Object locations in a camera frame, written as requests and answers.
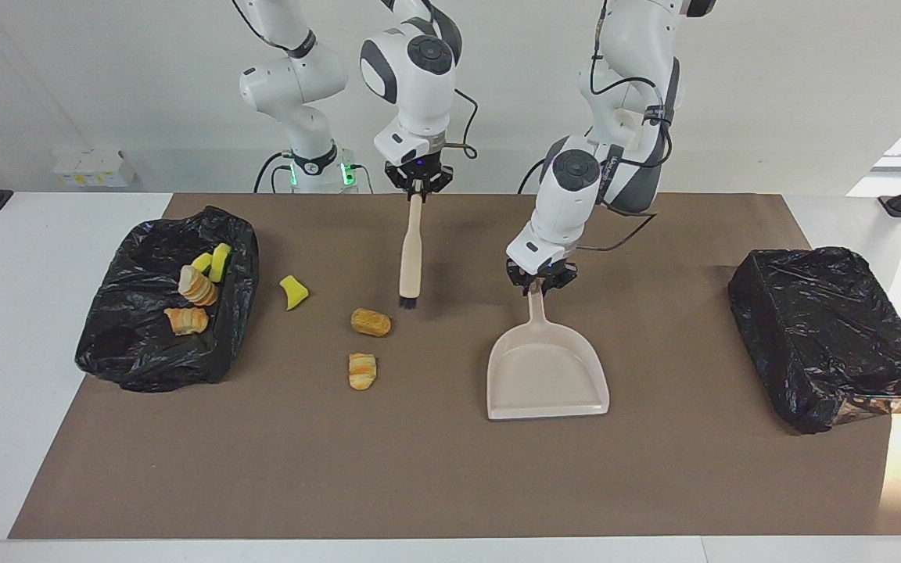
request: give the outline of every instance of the black garbage bag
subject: black garbage bag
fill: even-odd
[[[901,318],[863,257],[754,250],[729,298],[774,410],[793,428],[901,413]]]
[[[193,307],[179,295],[179,271],[218,243],[232,246],[219,298],[205,307],[200,335],[172,334],[164,310]],[[253,226],[208,206],[185,220],[137,225],[110,263],[93,299],[75,363],[123,389],[159,393],[196,382],[220,382],[239,355],[260,282]]]

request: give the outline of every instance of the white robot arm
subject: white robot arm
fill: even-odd
[[[247,21],[286,57],[249,68],[239,78],[248,106],[275,118],[289,136],[300,192],[338,192],[348,183],[328,118],[305,104],[346,89],[339,57],[315,38],[296,0],[248,0]]]
[[[580,72],[593,129],[548,150],[535,210],[507,247],[508,274],[523,292],[536,278],[543,279],[541,292],[575,279],[576,266],[567,259],[578,249],[583,224],[597,203],[615,213],[650,217],[644,211],[655,199],[662,164],[672,151],[669,126],[680,86],[680,62],[673,57],[676,24],[683,15],[707,15],[715,2],[604,3],[594,57]]]
[[[361,47],[361,74],[369,89],[398,108],[375,136],[386,174],[406,192],[439,192],[454,177],[440,163],[451,123],[461,33],[429,0],[382,0],[403,23]]]

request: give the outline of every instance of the brown paper mat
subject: brown paper mat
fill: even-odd
[[[261,284],[220,385],[147,396],[86,378],[12,538],[451,538],[886,533],[890,421],[791,434],[730,314],[750,249],[805,247],[783,199],[661,195],[621,252],[576,257],[547,316],[608,375],[599,418],[486,420],[486,360],[526,301],[504,247],[532,197],[438,195],[423,211],[415,311],[397,309],[407,203],[392,196],[176,195],[253,222]],[[598,210],[586,243],[636,220]],[[286,313],[276,282],[310,299]],[[393,334],[348,328],[355,307]],[[379,380],[346,384],[346,355]]]

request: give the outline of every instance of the beige dustpan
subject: beige dustpan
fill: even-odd
[[[530,320],[505,332],[489,357],[490,420],[579,417],[611,406],[593,346],[568,327],[548,323],[540,286],[530,286]]]

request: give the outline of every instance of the black cable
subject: black cable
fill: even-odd
[[[636,228],[635,231],[632,231],[632,234],[625,236],[625,238],[621,239],[621,242],[616,243],[614,246],[577,246],[576,248],[579,250],[590,250],[593,253],[610,253],[611,250],[619,249],[619,247],[624,246],[625,243],[629,242],[632,238],[635,238],[635,235],[641,232],[641,229],[646,227],[647,224],[650,224],[655,217],[657,217],[658,213],[622,213],[623,215],[630,215],[630,217],[646,217],[646,220],[642,221]]]
[[[544,164],[544,161],[546,161],[546,160],[547,160],[547,157],[541,158],[541,160],[538,160],[538,161],[533,165],[533,167],[530,167],[530,170],[528,170],[528,171],[526,172],[526,175],[523,176],[523,181],[519,182],[519,189],[516,190],[516,195],[521,195],[521,193],[523,193],[523,186],[525,186],[525,185],[526,185],[526,181],[528,181],[528,180],[530,179],[530,175],[533,174],[533,172],[534,172],[535,170],[537,170],[537,167],[539,167],[541,164]]]
[[[273,160],[277,160],[278,158],[289,158],[289,157],[290,157],[290,152],[285,151],[285,152],[273,153],[273,156],[267,158],[264,165],[262,165],[262,167],[260,168],[260,173],[257,174],[257,183],[255,183],[255,185],[253,186],[253,193],[260,192],[260,182],[262,182],[262,176],[264,176],[264,174],[266,174],[266,168],[269,168],[269,165],[271,165],[271,163],[273,163]]]
[[[261,39],[263,43],[266,43],[267,45],[269,45],[271,47],[276,47],[278,49],[287,50],[285,46],[278,45],[278,44],[272,42],[271,40],[266,39],[264,36],[262,36],[260,34],[260,32],[258,32],[257,29],[253,27],[253,25],[249,21],[249,18],[246,17],[246,14],[239,7],[239,3],[236,0],[232,0],[232,4],[235,5],[235,11],[239,12],[239,15],[242,17],[242,21],[246,22],[246,25],[253,32],[253,34],[255,34],[255,36],[257,36],[259,39]]]
[[[463,99],[468,100],[475,109],[472,110],[472,116],[468,118],[468,124],[465,125],[465,134],[464,136],[461,136],[461,142],[447,143],[447,147],[450,147],[450,149],[464,149],[465,157],[468,158],[468,160],[475,160],[479,157],[479,150],[468,143],[468,132],[472,130],[472,122],[475,121],[475,116],[479,114],[479,103],[473,99],[472,96],[465,94],[461,90],[455,88],[454,93],[458,94],[458,96],[461,96]]]
[[[269,174],[269,188],[273,190],[273,193],[276,193],[276,172],[279,170],[287,170],[290,172],[290,166],[282,164],[280,167],[273,168],[273,171]]]
[[[350,170],[363,170],[364,174],[368,175],[368,189],[371,190],[371,193],[375,192],[375,185],[371,182],[371,171],[364,164],[351,164]]]
[[[666,142],[666,154],[657,163],[636,163],[635,160],[625,160],[625,158],[621,159],[621,163],[640,168],[658,168],[665,164],[669,157],[673,156],[673,138],[669,136],[669,121],[664,121],[659,125],[659,133],[662,136],[662,140]]]
[[[600,60],[601,58],[603,58],[603,57],[601,57],[601,55],[600,55],[600,50],[594,51],[593,62],[590,63],[590,93],[593,94],[594,96],[599,96],[601,94],[605,94],[608,92],[608,90],[612,90],[618,86],[623,86],[630,82],[641,82],[643,84],[647,84],[648,86],[652,86],[653,88],[655,88],[655,82],[653,82],[652,80],[643,78],[641,76],[630,76],[629,78],[622,78],[621,80],[612,82],[607,87],[605,87],[603,90],[597,90],[596,87],[593,86],[593,82],[594,82],[593,75],[597,72],[597,61]]]

